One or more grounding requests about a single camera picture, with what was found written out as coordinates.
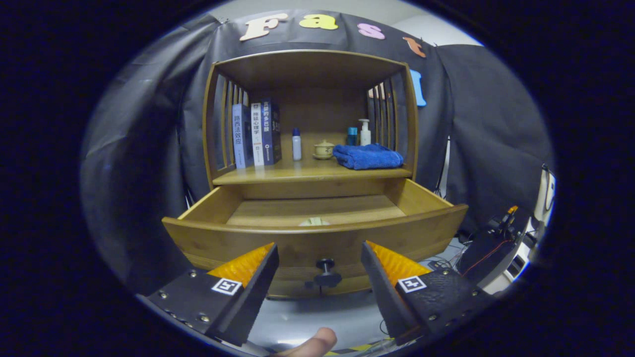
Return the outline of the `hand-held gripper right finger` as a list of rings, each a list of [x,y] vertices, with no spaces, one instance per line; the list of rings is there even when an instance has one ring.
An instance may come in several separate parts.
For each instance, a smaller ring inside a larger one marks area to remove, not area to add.
[[[361,262],[387,332],[399,346],[435,343],[495,302],[456,271],[431,271],[375,242],[362,243]]]

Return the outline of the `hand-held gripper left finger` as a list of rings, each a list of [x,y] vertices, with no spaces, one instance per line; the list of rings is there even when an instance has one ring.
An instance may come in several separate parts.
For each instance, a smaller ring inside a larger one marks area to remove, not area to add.
[[[213,270],[189,269],[140,299],[208,338],[244,344],[279,266],[270,242]]]

